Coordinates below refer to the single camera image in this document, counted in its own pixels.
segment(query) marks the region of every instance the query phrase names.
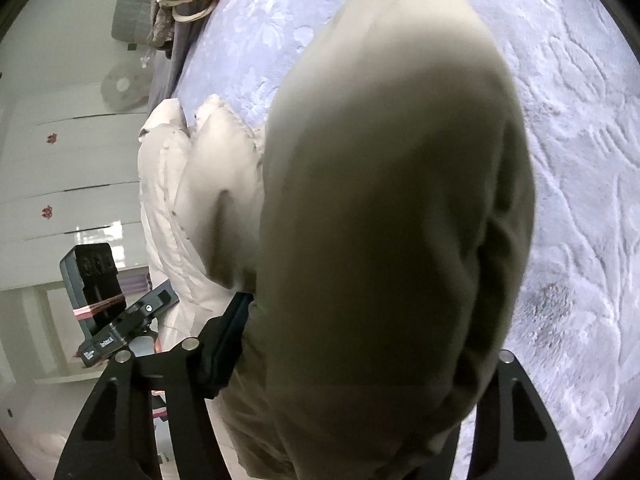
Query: white wall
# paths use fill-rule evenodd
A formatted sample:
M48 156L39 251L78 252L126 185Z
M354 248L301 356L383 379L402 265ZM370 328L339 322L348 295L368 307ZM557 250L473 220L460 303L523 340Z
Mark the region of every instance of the white wall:
M2 340L0 340L0 399L2 399L15 383L14 371L11 369Z
M15 101L0 152L0 290L58 281L60 259L90 241L113 242L118 268L146 265L136 111L112 114L100 83Z
M0 79L0 153L2 153L2 147L9 128L9 119L16 101L14 95L6 89L5 83Z
M116 0L30 0L0 43L2 85L17 96L100 82L123 60L139 60L111 38Z
M38 480L53 478L57 456L95 382L41 384L20 419L7 427L2 426L0 418L9 443Z
M44 373L19 290L0 292L0 344L4 354L0 427L4 429L20 419L34 391L33 379Z

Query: beige sleeve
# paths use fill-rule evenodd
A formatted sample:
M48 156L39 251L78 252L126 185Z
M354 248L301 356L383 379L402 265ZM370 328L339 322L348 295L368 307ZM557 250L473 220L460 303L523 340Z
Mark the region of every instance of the beige sleeve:
M267 132L258 307L223 393L239 453L281 466L264 478L401 479L487 386L526 266L510 74L465 0L348 0Z
M263 200L254 133L215 94L197 110L196 125L172 213L207 278L254 292Z

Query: bed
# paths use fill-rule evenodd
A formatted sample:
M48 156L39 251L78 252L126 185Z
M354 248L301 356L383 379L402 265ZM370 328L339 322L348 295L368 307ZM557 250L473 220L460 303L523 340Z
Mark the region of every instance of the bed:
M260 127L287 70L343 1L221 0L175 90L183 128L196 124L211 94ZM576 478L588 480L640 407L640 65L599 0L469 1L513 71L538 191L506 347L546 403ZM261 135L252 137L256 145ZM191 139L180 142L176 152L190 148ZM164 242L151 232L147 240L152 267ZM171 273L162 265L157 272L157 279ZM222 292L218 299L222 305ZM175 331L167 344L197 333L207 316L185 312L177 308L165 321ZM466 475L473 421L472 413L463 423L452 478Z

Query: black camera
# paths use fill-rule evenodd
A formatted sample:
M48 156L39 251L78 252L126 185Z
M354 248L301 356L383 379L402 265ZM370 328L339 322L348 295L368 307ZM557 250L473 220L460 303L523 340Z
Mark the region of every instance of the black camera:
M96 335L126 309L109 244L76 245L60 261L60 272L85 338Z

